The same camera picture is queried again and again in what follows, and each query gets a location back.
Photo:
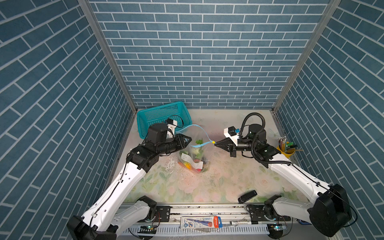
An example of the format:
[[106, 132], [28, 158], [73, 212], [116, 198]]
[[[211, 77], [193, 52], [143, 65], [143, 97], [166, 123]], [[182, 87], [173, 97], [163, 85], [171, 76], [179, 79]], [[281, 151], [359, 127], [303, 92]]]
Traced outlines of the teal plastic basket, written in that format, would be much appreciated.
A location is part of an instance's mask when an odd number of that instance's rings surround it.
[[183, 126], [183, 129], [193, 123], [186, 105], [180, 101], [141, 110], [137, 114], [140, 138], [144, 139], [147, 136], [149, 126], [155, 123], [164, 123], [168, 118], [178, 122], [179, 127], [177, 130], [179, 130], [181, 126]]

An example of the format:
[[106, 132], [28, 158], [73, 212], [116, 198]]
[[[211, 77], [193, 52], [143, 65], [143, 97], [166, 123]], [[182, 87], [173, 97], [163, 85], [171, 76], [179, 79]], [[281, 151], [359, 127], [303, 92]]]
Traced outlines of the clear zip top bag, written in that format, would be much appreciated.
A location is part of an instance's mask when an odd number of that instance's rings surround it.
[[211, 140], [207, 132], [196, 124], [189, 125], [178, 133], [192, 139], [185, 149], [178, 152], [179, 165], [195, 174], [208, 171], [216, 142]]

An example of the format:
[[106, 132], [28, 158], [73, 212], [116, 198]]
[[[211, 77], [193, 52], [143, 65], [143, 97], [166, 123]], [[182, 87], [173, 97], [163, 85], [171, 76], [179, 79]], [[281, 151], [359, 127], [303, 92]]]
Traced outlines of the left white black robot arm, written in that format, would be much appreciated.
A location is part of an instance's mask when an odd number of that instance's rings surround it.
[[74, 240], [115, 240], [139, 221], [152, 221], [157, 202], [147, 196], [118, 213], [134, 186], [163, 155], [185, 149], [192, 138], [177, 134], [169, 124], [153, 124], [143, 142], [127, 154], [126, 164], [102, 196], [81, 216], [73, 216], [67, 229]]

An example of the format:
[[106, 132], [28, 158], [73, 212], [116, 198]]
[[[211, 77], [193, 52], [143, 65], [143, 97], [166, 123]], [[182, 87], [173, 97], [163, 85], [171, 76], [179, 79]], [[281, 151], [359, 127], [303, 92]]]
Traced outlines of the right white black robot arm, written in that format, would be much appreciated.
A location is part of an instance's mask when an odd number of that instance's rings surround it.
[[242, 130], [229, 127], [225, 139], [215, 142], [215, 147], [229, 152], [235, 158], [238, 152], [249, 152], [251, 157], [267, 169], [278, 173], [307, 198], [307, 202], [274, 195], [264, 203], [264, 215], [270, 220], [287, 216], [313, 225], [321, 234], [333, 237], [352, 219], [352, 208], [346, 190], [330, 185], [307, 173], [291, 162], [280, 150], [269, 145], [264, 126], [252, 124], [245, 137]]

